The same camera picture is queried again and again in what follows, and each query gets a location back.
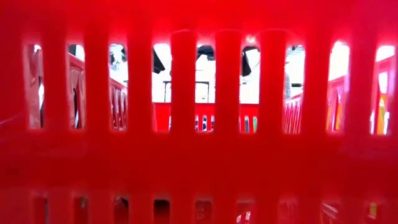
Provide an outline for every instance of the shopping basket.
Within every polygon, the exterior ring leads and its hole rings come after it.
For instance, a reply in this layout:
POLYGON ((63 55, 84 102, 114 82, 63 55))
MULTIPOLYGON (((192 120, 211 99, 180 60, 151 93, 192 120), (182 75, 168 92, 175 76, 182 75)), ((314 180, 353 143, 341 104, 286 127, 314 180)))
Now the shopping basket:
POLYGON ((256 211, 250 218, 256 223, 323 223, 322 211, 336 222, 363 223, 370 202, 382 207, 378 222, 398 222, 395 70, 387 94, 388 132, 369 132, 374 58, 378 46, 396 44, 396 1, 20 0, 2 1, 0 12, 1 223, 114 223, 115 197, 128 198, 130 223, 153 223, 156 199, 170 202, 173 224, 196 222, 197 200, 211 202, 214 223, 236 223, 237 214, 242 222, 248 210, 256 211), (240 133, 237 120, 247 35, 256 37, 261 50, 258 129, 251 134, 240 133), (336 40, 347 42, 351 53, 343 129, 330 134, 326 96, 336 40), (208 133, 194 128, 201 41, 216 51, 215 125, 208 133), (127 46, 125 131, 110 127, 110 42, 127 46), (156 42, 172 48, 169 133, 153 131, 156 42), (27 91, 31 78, 24 57, 31 43, 43 49, 43 128, 31 126, 33 93, 27 91), (70 125, 70 43, 85 47, 84 129, 70 125), (306 50, 298 134, 285 134, 281 125, 290 44, 306 50), (241 202, 255 208, 237 212, 241 202), (294 207, 294 214, 281 218, 281 203, 294 207))

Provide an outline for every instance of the vertical slat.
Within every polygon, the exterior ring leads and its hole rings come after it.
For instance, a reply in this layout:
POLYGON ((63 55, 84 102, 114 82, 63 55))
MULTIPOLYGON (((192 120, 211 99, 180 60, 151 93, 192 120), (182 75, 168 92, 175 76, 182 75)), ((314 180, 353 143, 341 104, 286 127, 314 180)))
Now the vertical slat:
POLYGON ((319 135, 326 131, 331 39, 325 29, 315 27, 305 44, 305 74, 302 107, 303 134, 319 135))
POLYGON ((195 221, 195 201, 193 195, 179 191, 173 195, 170 206, 171 224, 193 224, 195 221))
POLYGON ((28 126, 28 107, 25 89, 28 88, 30 79, 24 80, 24 66, 22 63, 22 37, 20 24, 14 19, 0 20, 0 29, 6 30, 0 35, 2 48, 6 54, 0 54, 0 60, 6 62, 2 67, 0 82, 0 136, 6 139, 15 137, 28 126))
POLYGON ((35 224, 33 204, 33 197, 29 190, 1 190, 1 223, 35 224))
POLYGON ((47 22, 42 35, 44 73, 44 126, 49 130, 71 128, 71 87, 66 66, 66 32, 60 19, 47 22))
POLYGON ((70 190, 49 192, 49 224, 74 224, 73 197, 70 190))
POLYGON ((357 27, 349 57, 349 90, 344 120, 347 135, 369 135, 373 82, 377 81, 373 70, 375 58, 375 30, 371 25, 357 27))
POLYGON ((109 38, 105 21, 86 28, 86 105, 87 130, 107 131, 110 127, 109 38))
POLYGON ((87 200, 82 197, 75 197, 73 199, 73 224, 87 224, 88 223, 88 210, 87 200))
POLYGON ((342 201, 338 215, 342 224, 362 224, 368 214, 365 211, 364 200, 347 195, 342 201))
POLYGON ((152 36, 149 28, 133 26, 127 40, 128 127, 134 134, 152 131, 152 36))
POLYGON ((203 127, 203 115, 198 113, 198 130, 202 131, 202 127, 203 127))
POLYGON ((320 197, 319 195, 302 195, 298 199, 299 224, 320 223, 320 197))
POLYGON ((154 199, 148 192, 131 195, 129 203, 130 224, 154 222, 154 199))
POLYGON ((238 134, 241 34, 234 30, 216 33, 215 133, 238 134))
POLYGON ((108 190, 94 190, 88 197, 89 224, 114 223, 114 197, 108 190))
POLYGON ((382 224, 398 223, 398 201, 394 198, 386 200, 384 212, 381 213, 382 224))
POLYGON ((278 223, 278 196, 271 192, 263 191, 256 201, 257 218, 255 224, 277 224, 278 223))
POLYGON ((195 131, 195 61, 197 36, 192 31, 172 34, 172 134, 195 131))
POLYGON ((282 31, 261 34, 259 134, 282 133, 286 34, 282 31))
POLYGON ((236 200, 226 192, 215 193, 214 197, 214 223, 236 223, 236 200))
POLYGON ((33 198, 34 224, 42 224, 47 222, 47 205, 47 199, 42 195, 36 195, 33 198))

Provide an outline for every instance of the bright light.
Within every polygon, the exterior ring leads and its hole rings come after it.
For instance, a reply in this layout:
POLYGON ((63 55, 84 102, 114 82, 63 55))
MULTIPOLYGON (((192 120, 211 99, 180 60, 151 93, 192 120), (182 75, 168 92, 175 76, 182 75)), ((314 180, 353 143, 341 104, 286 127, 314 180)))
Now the bright light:
POLYGON ((246 221, 249 221, 250 220, 250 212, 246 212, 246 221))
POLYGON ((256 38, 252 35, 246 36, 246 42, 249 44, 254 44, 256 42, 256 38))
POLYGON ((349 47, 337 41, 330 54, 329 81, 348 73, 349 47))
POLYGON ((371 134, 373 134, 374 133, 374 111, 372 111, 370 122, 371 122, 371 134))
POLYGON ((379 87, 381 93, 387 93, 387 79, 388 79, 387 72, 382 72, 379 74, 379 87))
POLYGON ((390 112, 386 112, 384 114, 384 127, 383 127, 383 134, 387 134, 387 127, 388 127, 388 119, 390 118, 390 112))
POLYGON ((396 48, 394 46, 381 46, 377 50, 376 61, 379 62, 386 58, 393 56, 396 52, 396 48))
POLYGON ((36 53, 38 50, 42 50, 42 48, 41 48, 40 45, 35 44, 35 45, 34 45, 34 50, 33 50, 33 51, 36 53))
POLYGON ((83 46, 76 44, 76 57, 82 61, 85 61, 85 50, 83 46))
POLYGON ((39 86, 39 110, 42 108, 44 101, 44 86, 43 84, 40 84, 39 86))
POLYGON ((155 52, 167 71, 172 69, 172 52, 169 44, 155 44, 155 52))

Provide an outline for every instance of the red plastic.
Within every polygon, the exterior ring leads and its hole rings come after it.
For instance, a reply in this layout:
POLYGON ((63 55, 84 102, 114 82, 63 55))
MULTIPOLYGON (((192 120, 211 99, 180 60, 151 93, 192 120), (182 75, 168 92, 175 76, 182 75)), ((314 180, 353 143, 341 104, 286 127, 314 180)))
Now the red plastic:
POLYGON ((192 224, 195 200, 212 202, 214 223, 235 223, 237 201, 255 202, 257 223, 277 223, 291 202, 295 223, 322 223, 323 202, 339 204, 341 223, 362 223, 369 202, 381 223, 398 223, 398 94, 389 82, 389 132, 370 134, 376 49, 396 45, 395 0, 367 1, 2 1, 0 2, 0 220, 112 223, 114 198, 129 198, 130 223, 154 222, 155 198, 170 201, 170 223, 192 224), (261 49, 255 134, 238 129, 239 67, 246 35, 261 49), (350 46, 342 132, 326 131, 332 43, 350 46), (127 129, 111 129, 108 46, 127 45, 127 129), (152 46, 170 42, 173 88, 169 133, 153 132, 152 46), (195 51, 216 51, 215 128, 195 132, 195 51), (43 49, 44 128, 29 123, 25 47, 43 49), (85 47, 86 127, 71 128, 67 43, 85 47), (305 84, 298 134, 282 127, 286 46, 303 44, 305 84))

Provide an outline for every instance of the rectangular opening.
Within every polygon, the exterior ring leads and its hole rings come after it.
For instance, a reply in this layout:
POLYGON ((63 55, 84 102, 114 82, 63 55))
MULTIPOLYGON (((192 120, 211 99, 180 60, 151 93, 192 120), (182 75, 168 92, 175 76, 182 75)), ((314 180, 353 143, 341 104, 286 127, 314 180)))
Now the rectangular opening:
POLYGON ((158 43, 153 47, 152 102, 154 104, 154 129, 169 132, 171 129, 171 63, 169 44, 158 43))
POLYGON ((128 223, 129 221, 129 200, 126 197, 115 197, 114 199, 114 222, 128 223))
POLYGON ((377 80, 372 93, 372 113, 370 118, 371 134, 388 134, 392 94, 395 79, 396 56, 394 46, 380 46, 376 54, 374 76, 377 80))
POLYGON ((43 53, 39 44, 25 44, 23 49, 25 97, 30 129, 44 126, 43 53))
POLYGON ((341 41, 335 42, 330 54, 326 131, 340 132, 343 124, 343 108, 347 91, 345 90, 348 77, 349 47, 341 41))
POLYGON ((299 203, 295 198, 282 198, 277 208, 278 223, 292 223, 299 218, 299 203))
POLYGON ((239 87, 239 119, 243 119, 243 127, 239 131, 246 134, 254 133, 253 117, 258 116, 260 86, 260 50, 255 46, 256 39, 247 36, 248 46, 242 51, 242 70, 239 87))
POLYGON ((109 46, 109 85, 111 127, 113 131, 126 130, 126 107, 123 95, 127 96, 127 83, 129 79, 127 67, 126 48, 122 44, 109 46))
POLYGON ((85 86, 85 51, 79 44, 69 44, 67 53, 68 73, 72 86, 71 114, 73 128, 86 127, 86 86, 85 86))
POLYGON ((285 134, 298 134, 304 85, 305 49, 302 45, 287 48, 284 78, 282 128, 285 134))
POLYGON ((209 132, 212 129, 208 127, 208 118, 213 119, 214 129, 215 114, 216 60, 213 46, 197 45, 195 70, 195 130, 209 132))
POLYGON ((195 203, 195 224, 213 223, 213 207, 211 201, 197 200, 195 203))
POLYGON ((167 200, 155 200, 154 224, 170 224, 170 202, 167 200))
POLYGON ((254 133, 257 132, 257 117, 253 117, 253 131, 254 133))
POLYGON ((255 221, 251 216, 256 213, 256 204, 252 200, 238 200, 236 204, 236 223, 237 224, 254 224, 255 221))

